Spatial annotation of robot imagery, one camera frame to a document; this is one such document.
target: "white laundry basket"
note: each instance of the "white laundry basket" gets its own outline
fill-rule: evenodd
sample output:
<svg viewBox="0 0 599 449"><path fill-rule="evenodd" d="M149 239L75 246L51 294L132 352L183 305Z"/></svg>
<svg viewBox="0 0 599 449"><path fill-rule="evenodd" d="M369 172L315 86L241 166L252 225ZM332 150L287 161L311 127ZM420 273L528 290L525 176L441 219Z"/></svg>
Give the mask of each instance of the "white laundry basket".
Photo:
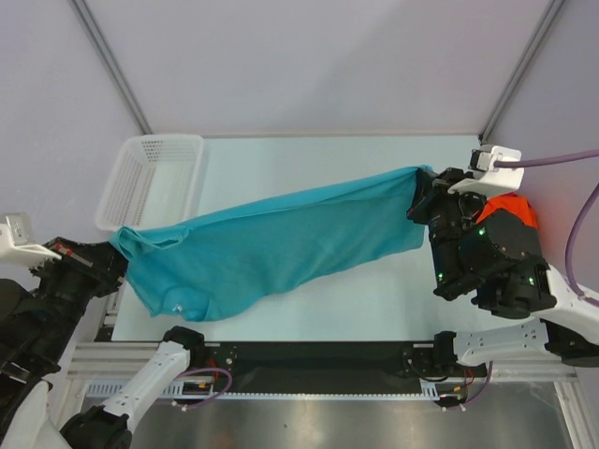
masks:
<svg viewBox="0 0 599 449"><path fill-rule="evenodd" d="M195 215L203 178L204 140L154 135L124 143L95 214L104 231L174 225Z"/></svg>

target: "white wall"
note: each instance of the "white wall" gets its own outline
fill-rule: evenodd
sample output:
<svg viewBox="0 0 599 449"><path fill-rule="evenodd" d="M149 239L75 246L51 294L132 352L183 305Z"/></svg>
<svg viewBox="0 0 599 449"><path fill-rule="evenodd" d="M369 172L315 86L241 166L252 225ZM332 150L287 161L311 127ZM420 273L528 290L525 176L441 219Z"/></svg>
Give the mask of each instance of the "white wall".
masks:
<svg viewBox="0 0 599 449"><path fill-rule="evenodd" d="M98 241L94 211L121 143L139 131L65 0L0 2L0 210L38 242ZM0 277L36 285L25 268ZM75 340L95 334L100 301Z"/></svg>
<svg viewBox="0 0 599 449"><path fill-rule="evenodd" d="M478 134L548 0L89 0L154 132Z"/></svg>
<svg viewBox="0 0 599 449"><path fill-rule="evenodd" d="M491 141L526 159L599 148L599 2L568 2ZM599 182L599 159L527 169L522 191L539 212L546 256L563 268L568 233ZM599 204L575 249L578 281L599 290ZM599 370L579 373L599 418Z"/></svg>

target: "reflective floor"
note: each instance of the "reflective floor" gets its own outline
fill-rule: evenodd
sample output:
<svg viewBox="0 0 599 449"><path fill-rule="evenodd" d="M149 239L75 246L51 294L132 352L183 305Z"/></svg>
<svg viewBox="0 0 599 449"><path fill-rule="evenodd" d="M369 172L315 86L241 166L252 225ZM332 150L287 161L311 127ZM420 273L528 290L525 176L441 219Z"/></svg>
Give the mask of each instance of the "reflective floor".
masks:
<svg viewBox="0 0 599 449"><path fill-rule="evenodd" d="M466 413L429 402L221 400L154 405L133 449L571 448L553 384L492 384Z"/></svg>

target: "table top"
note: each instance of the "table top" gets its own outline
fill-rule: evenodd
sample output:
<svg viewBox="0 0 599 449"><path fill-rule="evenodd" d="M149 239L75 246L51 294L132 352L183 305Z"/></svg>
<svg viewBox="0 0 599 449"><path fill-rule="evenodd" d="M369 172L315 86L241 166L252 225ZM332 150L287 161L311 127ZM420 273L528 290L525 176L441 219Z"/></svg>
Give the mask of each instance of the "table top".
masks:
<svg viewBox="0 0 599 449"><path fill-rule="evenodd" d="M207 139L207 165L197 214L210 213L398 167L428 164L440 171L466 167L474 136L386 138ZM146 311L130 286L113 340L161 340L171 327L187 326L206 340L382 341L429 340L442 330L485 330L509 324L470 304L432 294L431 249L425 244L260 299L219 322L191 323Z"/></svg>

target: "gray floor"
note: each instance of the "gray floor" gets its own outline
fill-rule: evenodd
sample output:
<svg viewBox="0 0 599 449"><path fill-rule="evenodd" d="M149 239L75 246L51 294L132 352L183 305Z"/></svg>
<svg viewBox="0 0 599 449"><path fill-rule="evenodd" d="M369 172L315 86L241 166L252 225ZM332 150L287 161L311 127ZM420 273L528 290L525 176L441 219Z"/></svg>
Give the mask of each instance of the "gray floor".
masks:
<svg viewBox="0 0 599 449"><path fill-rule="evenodd" d="M428 402L221 400L153 406L133 449L571 448L553 384L492 384L466 413Z"/></svg>

